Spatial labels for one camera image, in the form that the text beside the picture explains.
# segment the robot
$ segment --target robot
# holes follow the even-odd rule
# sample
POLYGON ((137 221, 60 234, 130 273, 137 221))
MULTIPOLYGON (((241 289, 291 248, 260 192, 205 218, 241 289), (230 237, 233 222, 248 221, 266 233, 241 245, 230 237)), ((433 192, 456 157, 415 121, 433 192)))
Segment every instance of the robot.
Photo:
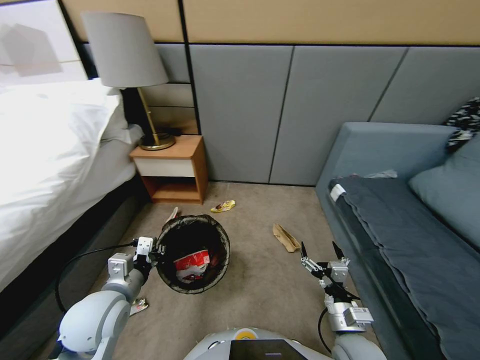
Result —
MULTIPOLYGON (((358 333, 373 319, 366 307, 359 307, 358 298, 344 288, 348 276, 349 260, 334 244, 339 261, 314 262, 307 257, 302 243, 301 264, 317 279, 325 290, 326 310, 330 327, 337 334, 331 351, 336 360, 386 360, 383 352, 358 333)), ((140 237, 136 255, 116 253, 108 259, 109 279, 101 291, 86 296, 73 305, 63 317, 59 327, 57 347, 50 359, 57 360, 110 360, 118 338, 130 315, 132 302, 149 277, 152 262, 166 251, 157 245, 155 237, 140 237)), ((231 329, 207 335, 184 360, 239 360, 289 359, 329 360, 296 340, 258 329, 231 329)))

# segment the robot screen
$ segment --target robot screen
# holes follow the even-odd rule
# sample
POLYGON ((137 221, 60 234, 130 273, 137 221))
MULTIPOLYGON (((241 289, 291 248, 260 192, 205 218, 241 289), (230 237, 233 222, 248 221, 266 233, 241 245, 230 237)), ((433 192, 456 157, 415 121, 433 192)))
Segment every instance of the robot screen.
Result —
POLYGON ((243 359, 288 359, 306 360, 285 340, 233 340, 230 344, 229 360, 243 359))

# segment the sofa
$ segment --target sofa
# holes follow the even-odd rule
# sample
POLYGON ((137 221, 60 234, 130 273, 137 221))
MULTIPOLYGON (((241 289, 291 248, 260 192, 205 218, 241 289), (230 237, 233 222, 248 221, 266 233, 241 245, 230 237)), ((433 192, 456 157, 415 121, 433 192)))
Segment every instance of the sofa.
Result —
MULTIPOLYGON (((456 156, 446 152, 455 130, 345 123, 315 188, 337 244, 352 260, 352 279, 389 360, 480 357, 478 243, 424 203, 422 193, 435 187, 430 176, 445 182, 438 166, 456 156), (387 170, 397 178, 369 178, 387 170)), ((442 191, 429 201, 441 199, 442 191)), ((477 212, 462 211, 476 221, 477 212)))

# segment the headboard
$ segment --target headboard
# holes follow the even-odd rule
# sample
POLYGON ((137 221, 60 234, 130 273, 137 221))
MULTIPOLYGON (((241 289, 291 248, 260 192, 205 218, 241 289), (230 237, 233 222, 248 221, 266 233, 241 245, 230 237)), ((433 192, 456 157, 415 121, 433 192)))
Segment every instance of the headboard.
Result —
POLYGON ((57 0, 0 4, 0 85, 87 79, 57 0))

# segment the patterned pillow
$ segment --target patterned pillow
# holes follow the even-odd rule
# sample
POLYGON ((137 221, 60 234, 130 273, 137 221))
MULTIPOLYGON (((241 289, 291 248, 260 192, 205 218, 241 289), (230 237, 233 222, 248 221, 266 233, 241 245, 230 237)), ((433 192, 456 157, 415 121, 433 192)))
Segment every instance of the patterned pillow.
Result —
POLYGON ((454 153, 470 139, 473 139, 480 130, 480 97, 471 98, 442 125, 458 128, 446 144, 447 151, 454 153))

